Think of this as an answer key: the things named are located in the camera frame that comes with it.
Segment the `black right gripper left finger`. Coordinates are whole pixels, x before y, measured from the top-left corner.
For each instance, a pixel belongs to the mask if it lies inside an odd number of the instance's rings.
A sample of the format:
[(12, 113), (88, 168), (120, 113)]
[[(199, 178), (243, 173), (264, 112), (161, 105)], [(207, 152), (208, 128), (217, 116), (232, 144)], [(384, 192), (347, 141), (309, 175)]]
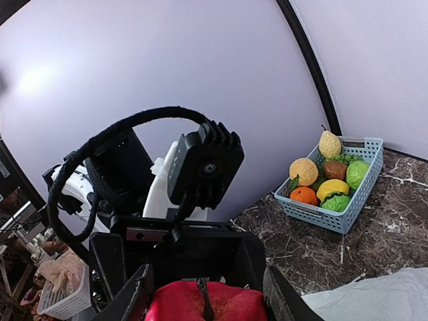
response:
[(154, 294), (152, 265), (141, 265), (113, 301), (100, 313), (100, 320), (140, 320)]

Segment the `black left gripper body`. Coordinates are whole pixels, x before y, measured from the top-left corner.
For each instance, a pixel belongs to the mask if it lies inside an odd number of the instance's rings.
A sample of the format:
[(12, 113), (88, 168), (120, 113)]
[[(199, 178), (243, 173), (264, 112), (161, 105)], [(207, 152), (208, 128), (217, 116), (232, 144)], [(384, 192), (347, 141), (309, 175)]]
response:
[(89, 238), (90, 297), (107, 307), (139, 268), (149, 291), (184, 279), (225, 278), (229, 286), (262, 290), (265, 250), (258, 237), (229, 223), (117, 215), (108, 233)]

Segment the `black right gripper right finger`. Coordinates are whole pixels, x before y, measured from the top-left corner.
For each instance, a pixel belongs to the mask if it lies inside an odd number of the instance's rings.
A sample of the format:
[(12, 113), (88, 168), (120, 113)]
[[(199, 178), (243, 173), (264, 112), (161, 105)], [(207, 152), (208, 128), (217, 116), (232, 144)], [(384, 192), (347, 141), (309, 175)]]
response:
[(323, 321), (276, 266), (267, 266), (264, 271), (263, 297), (268, 320)]

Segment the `red apple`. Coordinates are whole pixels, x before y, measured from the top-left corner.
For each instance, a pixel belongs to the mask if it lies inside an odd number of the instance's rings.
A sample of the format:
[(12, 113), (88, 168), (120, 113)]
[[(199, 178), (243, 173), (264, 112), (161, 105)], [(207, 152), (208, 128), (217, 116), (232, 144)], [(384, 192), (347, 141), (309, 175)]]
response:
[(267, 320), (257, 290), (221, 282), (177, 281), (159, 288), (145, 320)]

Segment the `white plastic bag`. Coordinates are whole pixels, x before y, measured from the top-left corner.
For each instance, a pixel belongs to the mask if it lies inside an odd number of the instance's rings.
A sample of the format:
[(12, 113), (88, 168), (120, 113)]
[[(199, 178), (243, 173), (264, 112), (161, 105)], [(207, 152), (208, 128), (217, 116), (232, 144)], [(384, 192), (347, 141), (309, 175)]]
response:
[(427, 268), (406, 267), (302, 299), (324, 320), (426, 320)]

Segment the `brown potato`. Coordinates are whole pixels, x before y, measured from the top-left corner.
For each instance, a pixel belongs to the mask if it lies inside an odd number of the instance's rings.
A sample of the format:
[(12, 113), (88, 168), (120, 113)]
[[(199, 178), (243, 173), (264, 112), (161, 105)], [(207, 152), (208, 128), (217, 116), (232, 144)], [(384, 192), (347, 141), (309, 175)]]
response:
[(347, 168), (348, 167), (344, 163), (333, 160), (326, 161), (324, 164), (324, 174), (328, 180), (338, 179), (345, 181)]

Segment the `green grape bunch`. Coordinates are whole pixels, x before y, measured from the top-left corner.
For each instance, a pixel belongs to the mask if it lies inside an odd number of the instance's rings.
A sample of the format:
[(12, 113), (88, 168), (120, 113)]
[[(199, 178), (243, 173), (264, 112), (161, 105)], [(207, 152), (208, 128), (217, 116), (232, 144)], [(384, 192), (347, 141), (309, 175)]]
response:
[(340, 154), (333, 158), (334, 161), (343, 163), (346, 166), (350, 165), (355, 161), (361, 161), (362, 158), (359, 155), (351, 155), (351, 154)]

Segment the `yellow fruit slice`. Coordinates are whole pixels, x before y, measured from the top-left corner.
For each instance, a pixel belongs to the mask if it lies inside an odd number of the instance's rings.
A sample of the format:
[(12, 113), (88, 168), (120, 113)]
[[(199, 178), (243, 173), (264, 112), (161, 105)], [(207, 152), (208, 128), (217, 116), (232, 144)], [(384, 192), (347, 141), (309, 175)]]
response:
[(322, 126), (323, 132), (321, 134), (318, 149), (324, 158), (334, 158), (342, 151), (341, 140), (329, 130)]

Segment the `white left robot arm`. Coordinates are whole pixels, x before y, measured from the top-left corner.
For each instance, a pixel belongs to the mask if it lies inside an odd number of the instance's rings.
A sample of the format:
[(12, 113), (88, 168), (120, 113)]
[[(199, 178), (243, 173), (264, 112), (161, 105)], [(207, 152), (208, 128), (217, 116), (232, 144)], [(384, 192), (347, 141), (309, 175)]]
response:
[(93, 188), (87, 230), (68, 235), (58, 219), (50, 223), (68, 244), (88, 241), (97, 311), (128, 298), (138, 280), (145, 296), (172, 281), (194, 278), (224, 277), (229, 286), (262, 289), (261, 241), (226, 223), (192, 218), (195, 210), (220, 204), (243, 157), (236, 133), (205, 123), (180, 137), (171, 167), (163, 171), (166, 187), (159, 190), (151, 159), (131, 129), (83, 155), (69, 155), (49, 187), (47, 211), (57, 211), (68, 180), (84, 165), (84, 178)]

